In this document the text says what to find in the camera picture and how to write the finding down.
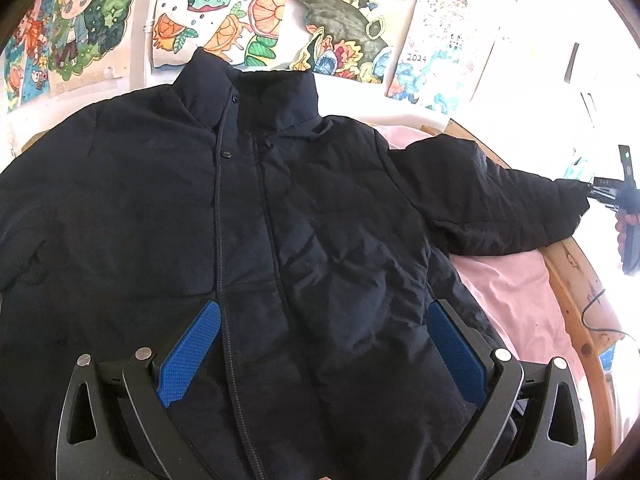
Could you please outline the person's right hand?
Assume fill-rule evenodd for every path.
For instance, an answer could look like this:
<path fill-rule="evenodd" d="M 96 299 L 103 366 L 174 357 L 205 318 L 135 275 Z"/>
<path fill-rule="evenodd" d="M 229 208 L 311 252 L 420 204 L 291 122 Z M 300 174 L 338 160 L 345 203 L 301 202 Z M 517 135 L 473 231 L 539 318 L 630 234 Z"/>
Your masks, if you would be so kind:
<path fill-rule="evenodd" d="M 639 272 L 639 215 L 620 209 L 616 212 L 615 229 L 623 272 L 634 275 Z"/>

